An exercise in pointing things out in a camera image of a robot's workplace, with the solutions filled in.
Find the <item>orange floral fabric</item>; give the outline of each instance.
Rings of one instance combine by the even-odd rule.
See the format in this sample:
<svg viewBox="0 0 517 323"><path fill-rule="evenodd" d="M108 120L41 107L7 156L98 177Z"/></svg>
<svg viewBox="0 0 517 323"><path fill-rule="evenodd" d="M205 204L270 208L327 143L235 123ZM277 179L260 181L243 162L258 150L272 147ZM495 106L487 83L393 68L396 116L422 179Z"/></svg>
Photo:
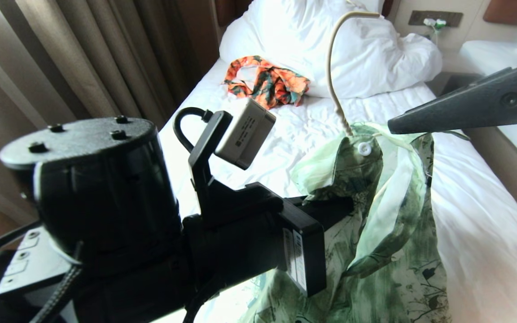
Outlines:
<svg viewBox="0 0 517 323"><path fill-rule="evenodd" d="M257 66L254 88L250 89L242 80L235 81L237 72L244 66ZM228 92L239 98L250 96L263 108L269 110L278 104L300 105L302 96L308 91L310 80L288 68L275 66L262 57L243 57L230 63L224 84Z"/></svg>

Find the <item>white button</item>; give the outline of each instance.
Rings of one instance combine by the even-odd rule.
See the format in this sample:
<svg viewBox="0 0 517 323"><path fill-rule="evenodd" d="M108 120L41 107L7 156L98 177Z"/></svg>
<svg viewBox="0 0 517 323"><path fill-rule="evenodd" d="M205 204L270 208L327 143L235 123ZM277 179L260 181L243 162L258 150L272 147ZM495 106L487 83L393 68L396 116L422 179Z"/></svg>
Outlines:
<svg viewBox="0 0 517 323"><path fill-rule="evenodd" d="M359 154L368 156L372 153L372 147L369 143L359 143Z"/></svg>

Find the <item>black cable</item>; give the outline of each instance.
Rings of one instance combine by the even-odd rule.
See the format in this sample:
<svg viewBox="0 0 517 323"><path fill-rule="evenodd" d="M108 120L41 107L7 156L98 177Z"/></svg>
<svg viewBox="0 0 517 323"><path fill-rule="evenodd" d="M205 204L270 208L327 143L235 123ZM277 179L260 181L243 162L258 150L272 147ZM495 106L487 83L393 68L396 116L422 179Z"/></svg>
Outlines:
<svg viewBox="0 0 517 323"><path fill-rule="evenodd" d="M73 257L76 260L80 260L81 247L82 243L78 243ZM31 319L30 323L53 323L57 315L59 315L67 303L70 302L73 296L79 291L82 281L82 266L72 265L65 273L65 276L63 276L63 280L61 280L61 283L59 283L53 295L47 300L39 313Z"/></svg>
<svg viewBox="0 0 517 323"><path fill-rule="evenodd" d="M190 153L191 151L193 151L193 144L187 139L187 137L185 137L183 131L181 130L181 120L185 116L189 115L199 116L201 117L201 119L203 119L203 121L209 122L210 118L213 116L213 113L209 110L205 111L203 109L193 107L184 108L177 112L177 116L175 117L175 121L173 122L173 131L175 132L177 139L179 139L183 147L185 147L185 149L187 149L187 151L189 151Z"/></svg>
<svg viewBox="0 0 517 323"><path fill-rule="evenodd" d="M215 294L217 294L222 288L226 288L226 286L221 286L219 276L213 276L213 278L203 285L203 287L195 294L193 299L191 299L191 302L185 306L187 314L183 319L183 323L193 323L201 306L203 306L203 304L211 297L215 296Z"/></svg>
<svg viewBox="0 0 517 323"><path fill-rule="evenodd" d="M20 227L19 229L15 229L14 231L9 231L8 233L5 233L0 237L0 248L3 247L6 244L10 244L13 241L23 237L23 235L31 230L35 229L36 227L41 226L41 221L35 221L34 223L27 224L23 227Z"/></svg>

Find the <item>black bracket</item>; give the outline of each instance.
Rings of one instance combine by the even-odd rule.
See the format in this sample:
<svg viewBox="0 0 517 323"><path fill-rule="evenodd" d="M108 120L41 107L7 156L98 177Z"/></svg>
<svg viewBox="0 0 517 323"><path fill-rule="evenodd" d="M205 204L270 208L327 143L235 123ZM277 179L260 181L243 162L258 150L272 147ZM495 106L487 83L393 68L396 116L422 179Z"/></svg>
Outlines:
<svg viewBox="0 0 517 323"><path fill-rule="evenodd" d="M392 133L517 124L517 68L505 68L388 121Z"/></svg>
<svg viewBox="0 0 517 323"><path fill-rule="evenodd" d="M207 229L223 225L262 211L281 211L283 200L259 183L232 190L215 180L209 168L209 158L221 141L232 116L215 112L188 158L192 182L197 192L201 216Z"/></svg>

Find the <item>wall outlet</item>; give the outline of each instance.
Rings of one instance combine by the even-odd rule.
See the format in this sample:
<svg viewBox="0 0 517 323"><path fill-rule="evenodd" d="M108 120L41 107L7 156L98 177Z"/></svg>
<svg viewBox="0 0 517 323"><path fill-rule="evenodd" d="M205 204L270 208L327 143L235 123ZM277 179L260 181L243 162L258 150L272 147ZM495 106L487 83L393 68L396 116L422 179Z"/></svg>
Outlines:
<svg viewBox="0 0 517 323"><path fill-rule="evenodd" d="M447 27L458 27L463 15L464 14L460 12L433 12L413 10L412 14L410 15L410 21L408 21L408 24L411 26L423 26L424 19L431 18L434 20L445 20Z"/></svg>

